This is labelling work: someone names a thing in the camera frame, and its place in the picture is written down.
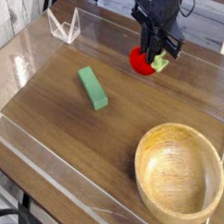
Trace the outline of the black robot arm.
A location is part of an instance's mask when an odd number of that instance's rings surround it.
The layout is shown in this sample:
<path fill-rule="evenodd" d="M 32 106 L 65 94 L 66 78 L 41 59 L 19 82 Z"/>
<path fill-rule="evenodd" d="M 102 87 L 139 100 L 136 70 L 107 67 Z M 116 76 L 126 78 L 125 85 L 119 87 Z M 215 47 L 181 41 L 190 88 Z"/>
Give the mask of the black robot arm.
<path fill-rule="evenodd" d="M 195 0 L 134 0 L 131 16 L 141 27 L 140 52 L 146 55 L 146 63 L 152 64 L 163 50 L 177 58 L 185 42 L 183 31 L 177 22 L 192 15 Z"/>

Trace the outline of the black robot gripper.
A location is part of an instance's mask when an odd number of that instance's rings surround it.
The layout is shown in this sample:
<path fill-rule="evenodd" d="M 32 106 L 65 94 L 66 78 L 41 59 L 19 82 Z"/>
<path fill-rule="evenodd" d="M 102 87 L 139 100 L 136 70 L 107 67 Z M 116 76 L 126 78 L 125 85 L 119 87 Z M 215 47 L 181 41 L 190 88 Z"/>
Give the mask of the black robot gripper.
<path fill-rule="evenodd" d="M 152 64 L 163 50 L 177 58 L 184 43 L 183 32 L 177 23 L 182 0 L 134 1 L 131 16 L 142 28 L 140 48 L 141 53 L 147 53 L 147 63 Z"/>

